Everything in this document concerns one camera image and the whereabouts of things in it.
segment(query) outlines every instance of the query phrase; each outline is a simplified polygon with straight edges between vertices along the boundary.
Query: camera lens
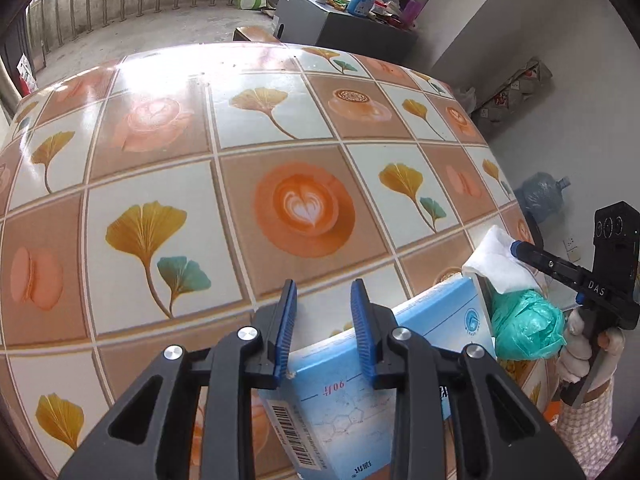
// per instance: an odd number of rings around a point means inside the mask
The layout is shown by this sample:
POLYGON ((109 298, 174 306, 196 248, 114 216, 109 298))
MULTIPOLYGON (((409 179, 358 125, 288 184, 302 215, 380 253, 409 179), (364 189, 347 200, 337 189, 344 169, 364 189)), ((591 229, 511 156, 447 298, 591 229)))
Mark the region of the camera lens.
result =
POLYGON ((609 217, 604 221, 604 237, 611 238, 612 232, 613 232, 613 220, 611 219, 611 217, 609 217))

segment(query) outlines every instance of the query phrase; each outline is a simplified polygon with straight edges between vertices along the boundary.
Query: metal bolt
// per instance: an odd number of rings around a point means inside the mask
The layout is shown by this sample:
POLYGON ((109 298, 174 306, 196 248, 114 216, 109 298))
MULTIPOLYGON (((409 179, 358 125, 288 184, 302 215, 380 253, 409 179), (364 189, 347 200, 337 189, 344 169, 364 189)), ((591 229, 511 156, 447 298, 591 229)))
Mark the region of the metal bolt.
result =
POLYGON ((171 345, 164 349, 164 358, 169 361, 175 361, 182 356, 182 347, 178 345, 171 345))
POLYGON ((393 329, 391 335, 398 341, 406 341, 411 337, 411 331, 404 326, 399 326, 398 328, 393 329))
POLYGON ((252 326, 243 326, 238 330, 238 337, 242 341, 251 341, 251 339, 258 337, 258 331, 252 326))
POLYGON ((484 355, 484 348, 480 345, 469 345, 466 347, 466 354, 473 359, 479 359, 484 355))

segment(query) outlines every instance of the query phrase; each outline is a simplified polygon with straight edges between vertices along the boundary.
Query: gloved hand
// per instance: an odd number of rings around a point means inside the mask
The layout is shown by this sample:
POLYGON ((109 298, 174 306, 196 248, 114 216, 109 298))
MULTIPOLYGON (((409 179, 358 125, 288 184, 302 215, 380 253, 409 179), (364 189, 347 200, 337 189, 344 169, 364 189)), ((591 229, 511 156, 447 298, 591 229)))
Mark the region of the gloved hand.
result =
MULTIPOLYGON (((560 351, 558 359, 558 374, 563 380, 571 383, 577 383, 589 373, 591 346, 587 338, 582 335, 582 330, 584 330, 584 321, 580 316, 580 309, 576 308, 569 315, 564 328, 562 335, 566 340, 566 346, 560 351)), ((625 348, 625 335, 618 327, 608 328, 598 336, 598 345, 605 349, 607 354, 600 370, 593 378, 589 391, 602 386, 616 371, 625 348)))

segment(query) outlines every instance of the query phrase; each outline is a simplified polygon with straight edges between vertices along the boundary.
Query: concrete floor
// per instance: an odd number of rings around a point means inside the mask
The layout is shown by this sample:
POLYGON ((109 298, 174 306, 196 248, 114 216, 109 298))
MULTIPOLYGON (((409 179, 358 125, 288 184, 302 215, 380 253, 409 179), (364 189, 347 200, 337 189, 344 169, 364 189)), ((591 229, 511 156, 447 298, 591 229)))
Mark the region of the concrete floor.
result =
POLYGON ((127 54, 166 46, 231 41, 236 27, 261 25, 270 30, 271 18, 257 10, 239 10, 218 4, 209 7, 147 11, 144 16, 127 16, 124 22, 107 27, 94 25, 47 56, 47 67, 36 74, 40 88, 127 54))

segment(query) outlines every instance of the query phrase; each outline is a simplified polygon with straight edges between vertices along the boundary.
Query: white tissue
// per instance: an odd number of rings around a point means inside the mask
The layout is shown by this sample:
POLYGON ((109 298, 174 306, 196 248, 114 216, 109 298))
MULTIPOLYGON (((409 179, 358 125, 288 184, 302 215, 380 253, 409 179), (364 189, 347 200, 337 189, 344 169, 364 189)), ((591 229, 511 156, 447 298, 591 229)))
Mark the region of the white tissue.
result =
POLYGON ((462 272, 484 276, 498 294, 530 288, 542 293, 531 270, 511 254, 514 241, 504 229, 492 226, 462 266, 462 272))

